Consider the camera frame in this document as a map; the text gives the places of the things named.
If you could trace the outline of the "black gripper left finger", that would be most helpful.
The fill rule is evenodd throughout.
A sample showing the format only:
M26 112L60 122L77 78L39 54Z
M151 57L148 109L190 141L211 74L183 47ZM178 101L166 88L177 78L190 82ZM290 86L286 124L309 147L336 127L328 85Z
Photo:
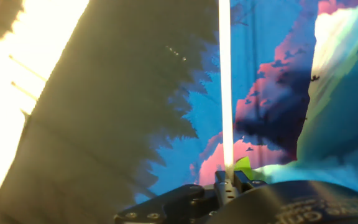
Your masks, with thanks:
M237 197L235 178L224 171L217 171L215 175L213 185L186 184L125 209L114 217L114 224L206 223Z

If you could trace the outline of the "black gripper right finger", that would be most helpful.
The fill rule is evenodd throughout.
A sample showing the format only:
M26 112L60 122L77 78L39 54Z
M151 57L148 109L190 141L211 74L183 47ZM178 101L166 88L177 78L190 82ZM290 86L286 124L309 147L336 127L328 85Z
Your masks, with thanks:
M238 190L240 194L245 193L246 191L252 190L257 187L266 185L267 183L262 180L250 180L248 176L241 170L234 171L234 183L233 185Z

